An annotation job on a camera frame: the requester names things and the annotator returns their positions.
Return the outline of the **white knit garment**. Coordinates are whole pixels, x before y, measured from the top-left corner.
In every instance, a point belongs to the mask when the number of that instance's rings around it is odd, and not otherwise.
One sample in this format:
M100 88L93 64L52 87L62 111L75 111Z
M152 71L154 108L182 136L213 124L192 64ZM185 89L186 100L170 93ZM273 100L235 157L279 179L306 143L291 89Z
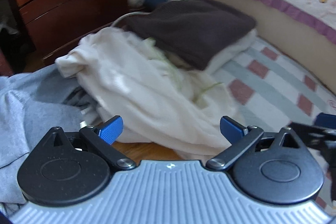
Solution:
M122 143L153 142L183 159L207 160L230 146L220 119L227 115L244 122L223 83L202 71L175 67L153 39L120 28L82 38L55 63L63 77L76 77L99 104L104 121L123 118Z

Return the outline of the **checked floor mat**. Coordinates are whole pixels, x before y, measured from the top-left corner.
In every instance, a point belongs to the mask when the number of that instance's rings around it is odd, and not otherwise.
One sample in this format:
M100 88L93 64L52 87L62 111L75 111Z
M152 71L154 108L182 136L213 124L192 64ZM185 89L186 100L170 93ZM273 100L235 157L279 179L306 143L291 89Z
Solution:
M245 127L264 135L221 175L237 223L335 223L335 144L312 149L289 127L335 115L335 95L310 73L257 39L214 77L239 104Z

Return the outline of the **grey sweatshirt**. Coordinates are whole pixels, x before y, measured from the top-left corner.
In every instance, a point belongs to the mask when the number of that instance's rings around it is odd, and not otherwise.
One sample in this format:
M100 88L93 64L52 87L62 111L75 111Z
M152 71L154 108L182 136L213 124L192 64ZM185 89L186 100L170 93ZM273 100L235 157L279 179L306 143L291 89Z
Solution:
M63 78L55 65L1 77L1 213L12 215L25 204L17 172L47 131L79 130L82 111L93 104L77 80Z

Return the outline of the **beige bed base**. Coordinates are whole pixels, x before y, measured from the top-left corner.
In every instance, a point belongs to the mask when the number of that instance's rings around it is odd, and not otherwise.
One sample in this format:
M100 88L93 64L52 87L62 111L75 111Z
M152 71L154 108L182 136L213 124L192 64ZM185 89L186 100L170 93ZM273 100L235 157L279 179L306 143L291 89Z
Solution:
M335 92L335 44L315 29L257 0L216 0L257 20L258 34Z

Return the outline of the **dark brown folded blanket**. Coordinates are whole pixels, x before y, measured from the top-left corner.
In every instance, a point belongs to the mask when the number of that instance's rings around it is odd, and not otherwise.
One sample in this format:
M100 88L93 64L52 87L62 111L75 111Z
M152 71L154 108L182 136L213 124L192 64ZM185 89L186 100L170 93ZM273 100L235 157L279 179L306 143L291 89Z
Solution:
M127 29L203 71L211 59L256 27L256 20L214 0L180 0L125 20Z

